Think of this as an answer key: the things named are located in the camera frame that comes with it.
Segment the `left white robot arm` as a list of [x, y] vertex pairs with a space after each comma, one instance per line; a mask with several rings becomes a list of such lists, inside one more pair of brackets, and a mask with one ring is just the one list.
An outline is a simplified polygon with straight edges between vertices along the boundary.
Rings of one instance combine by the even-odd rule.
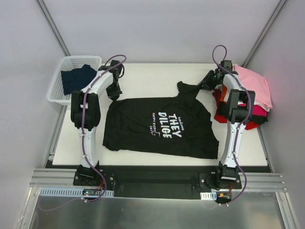
[[112, 101], [116, 101], [122, 94], [119, 79], [123, 74], [122, 62], [107, 61], [88, 86], [74, 91], [71, 96], [71, 121], [81, 141], [81, 162], [76, 176], [83, 177], [92, 186], [101, 180], [101, 174], [97, 171], [99, 159], [96, 150], [96, 130], [101, 120], [99, 98], [106, 92]]

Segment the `pink t shirt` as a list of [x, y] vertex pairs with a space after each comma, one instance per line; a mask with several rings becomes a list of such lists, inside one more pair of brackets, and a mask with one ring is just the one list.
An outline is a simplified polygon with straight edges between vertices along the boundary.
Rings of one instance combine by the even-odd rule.
[[233, 65], [234, 71], [238, 73], [239, 81], [248, 91], [255, 92], [255, 105], [261, 106], [269, 112], [273, 106], [267, 80], [252, 70], [241, 67], [237, 64]]

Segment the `magenta t shirt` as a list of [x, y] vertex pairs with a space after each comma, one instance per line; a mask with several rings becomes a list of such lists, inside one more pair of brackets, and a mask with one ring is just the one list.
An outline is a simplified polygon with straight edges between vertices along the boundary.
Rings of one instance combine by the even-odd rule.
[[259, 105], [253, 105], [252, 115], [267, 117], [268, 112]]

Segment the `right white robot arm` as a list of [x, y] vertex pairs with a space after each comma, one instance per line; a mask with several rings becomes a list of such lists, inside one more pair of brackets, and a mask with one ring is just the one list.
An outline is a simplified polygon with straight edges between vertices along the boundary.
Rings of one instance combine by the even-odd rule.
[[198, 84], [202, 90], [211, 91], [218, 85], [226, 86], [229, 96], [224, 109], [227, 120], [227, 134], [223, 155], [214, 174], [201, 179], [201, 184], [208, 188], [220, 190], [231, 188], [239, 179], [241, 171], [238, 156], [246, 124], [252, 117], [255, 92], [242, 86], [233, 64], [222, 60], [218, 68], [210, 70]]

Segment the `white plastic laundry basket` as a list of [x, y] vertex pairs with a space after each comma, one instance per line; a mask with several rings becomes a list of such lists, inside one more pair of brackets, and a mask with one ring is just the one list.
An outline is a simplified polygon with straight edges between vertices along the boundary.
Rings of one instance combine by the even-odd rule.
[[102, 64], [102, 58], [94, 55], [74, 55], [62, 58], [53, 74], [47, 93], [49, 102], [58, 103], [63, 106], [71, 104], [71, 94], [64, 95], [61, 71], [71, 71], [76, 68], [81, 68], [84, 64], [89, 65], [94, 70], [98, 70]]

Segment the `red t shirt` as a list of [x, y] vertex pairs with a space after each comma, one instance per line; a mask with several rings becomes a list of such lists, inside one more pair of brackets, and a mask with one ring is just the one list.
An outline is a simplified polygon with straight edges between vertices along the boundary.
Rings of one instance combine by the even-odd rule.
[[[225, 118], [225, 110], [226, 110], [226, 103], [222, 102], [221, 99], [221, 90], [220, 89], [215, 89], [214, 92], [212, 93], [213, 97], [215, 98], [216, 101], [216, 112], [214, 115], [214, 119], [219, 122], [219, 123], [227, 123], [227, 119]], [[259, 127], [259, 124], [253, 121], [249, 121], [246, 124], [245, 129], [246, 130], [251, 130]]]

